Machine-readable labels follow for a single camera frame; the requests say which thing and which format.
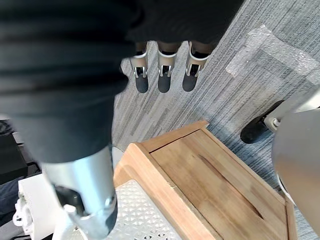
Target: wooden crate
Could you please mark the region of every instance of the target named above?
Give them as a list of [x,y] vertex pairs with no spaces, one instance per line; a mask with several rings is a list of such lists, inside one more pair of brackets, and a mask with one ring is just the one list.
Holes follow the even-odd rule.
[[296,240],[293,204],[198,121],[132,143],[114,182],[135,179],[186,240]]

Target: gray carpet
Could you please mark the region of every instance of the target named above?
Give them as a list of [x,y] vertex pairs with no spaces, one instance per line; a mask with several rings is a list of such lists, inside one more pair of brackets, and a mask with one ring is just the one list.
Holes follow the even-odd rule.
[[[260,31],[262,25],[267,31]],[[247,145],[239,134],[244,125],[274,102],[317,87],[319,40],[319,1],[247,0],[192,92],[182,89],[188,50],[188,44],[183,43],[167,93],[157,88],[157,46],[152,42],[148,46],[147,93],[137,92],[129,61],[122,63],[130,83],[116,99],[114,144],[125,150],[131,142],[206,119],[215,136],[278,189],[271,162],[272,136]],[[298,210],[296,217],[300,240],[319,239]]]

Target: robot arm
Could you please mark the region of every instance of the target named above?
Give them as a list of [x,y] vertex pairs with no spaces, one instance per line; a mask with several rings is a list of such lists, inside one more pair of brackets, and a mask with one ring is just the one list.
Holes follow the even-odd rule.
[[[193,48],[203,43],[212,51],[242,2],[0,3],[0,112],[10,116],[61,205],[90,239],[104,239],[117,218],[110,150],[115,95],[128,83],[121,60],[137,56],[134,43],[149,40],[197,40]],[[165,92],[173,68],[166,64],[175,53],[164,45],[160,50]],[[204,65],[201,56],[210,53],[189,54],[186,75],[194,81]],[[148,89],[142,83],[141,92]]]

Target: striped carpet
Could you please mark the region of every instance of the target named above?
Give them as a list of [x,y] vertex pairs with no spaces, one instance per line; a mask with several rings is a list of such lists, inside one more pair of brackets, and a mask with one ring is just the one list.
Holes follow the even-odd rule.
[[[122,62],[122,70],[130,82],[115,102],[115,146],[125,150],[131,142],[206,119],[210,122],[208,129],[216,137],[278,189],[271,162],[273,137],[247,145],[241,142],[239,134],[243,126],[274,102],[317,87],[319,16],[320,1],[247,0],[210,56],[192,92],[182,89],[187,42],[178,51],[167,93],[158,91],[157,45],[150,42],[147,93],[138,93],[129,61]],[[263,25],[269,35],[259,42],[265,37],[260,31]],[[300,240],[319,239],[297,209],[296,219]]]

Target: silver metal cylinder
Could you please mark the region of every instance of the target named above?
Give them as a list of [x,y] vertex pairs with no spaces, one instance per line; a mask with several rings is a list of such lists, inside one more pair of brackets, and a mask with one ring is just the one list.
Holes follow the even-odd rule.
[[[54,186],[64,210],[90,239],[95,240],[108,236],[117,219],[110,149],[106,146],[75,161],[42,164],[43,173]],[[61,188],[65,190],[63,193],[57,190]],[[74,193],[80,198],[77,204],[74,204],[77,197],[72,195]]]

